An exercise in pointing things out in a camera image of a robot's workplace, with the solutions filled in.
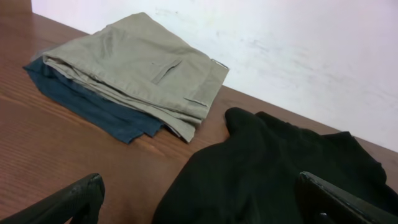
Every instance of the wooden table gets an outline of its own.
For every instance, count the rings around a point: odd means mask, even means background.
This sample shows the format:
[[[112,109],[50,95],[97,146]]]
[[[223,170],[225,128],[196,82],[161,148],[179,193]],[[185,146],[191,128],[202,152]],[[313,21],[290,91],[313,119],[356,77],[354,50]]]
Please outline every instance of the wooden table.
[[[83,35],[31,13],[0,16],[0,219],[98,172],[106,185],[100,223],[150,223],[188,158],[228,137],[223,115],[230,107],[265,111],[320,134],[337,132],[223,87],[190,144],[161,130],[126,145],[42,95],[22,69],[37,50]],[[398,154],[359,142],[398,191]]]

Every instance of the back pocket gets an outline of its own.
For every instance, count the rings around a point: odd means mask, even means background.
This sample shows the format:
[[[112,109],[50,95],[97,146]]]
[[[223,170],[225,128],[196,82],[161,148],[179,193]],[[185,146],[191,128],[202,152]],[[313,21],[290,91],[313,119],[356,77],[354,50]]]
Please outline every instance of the back pocket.
[[[179,63],[181,63],[182,58],[175,58],[174,60],[163,60],[161,63],[152,62],[154,66],[157,66],[157,74],[151,80],[153,84],[158,84],[163,77],[166,76],[167,72],[175,68]]]

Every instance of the black sweater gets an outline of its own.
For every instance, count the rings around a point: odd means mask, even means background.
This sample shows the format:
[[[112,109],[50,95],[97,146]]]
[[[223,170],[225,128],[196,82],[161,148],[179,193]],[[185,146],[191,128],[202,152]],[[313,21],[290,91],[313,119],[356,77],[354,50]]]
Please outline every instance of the black sweater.
[[[230,137],[190,158],[153,224],[302,223],[294,195],[301,171],[398,215],[398,196],[381,164],[350,133],[321,136],[239,108],[225,118]]]

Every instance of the white wall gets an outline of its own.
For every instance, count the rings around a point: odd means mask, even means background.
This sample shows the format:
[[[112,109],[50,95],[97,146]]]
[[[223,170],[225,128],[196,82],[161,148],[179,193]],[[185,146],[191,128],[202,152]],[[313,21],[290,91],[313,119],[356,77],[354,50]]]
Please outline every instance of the white wall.
[[[395,0],[32,0],[94,33],[144,11],[227,65],[224,85],[398,151]]]

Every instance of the pile of clothes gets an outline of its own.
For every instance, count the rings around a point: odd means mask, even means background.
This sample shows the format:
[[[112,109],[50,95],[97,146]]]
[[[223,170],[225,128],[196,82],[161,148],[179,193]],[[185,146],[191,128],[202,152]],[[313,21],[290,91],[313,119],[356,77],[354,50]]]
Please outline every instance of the pile of clothes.
[[[145,13],[44,50],[24,68],[47,97],[126,143],[163,124],[191,141],[228,73]]]

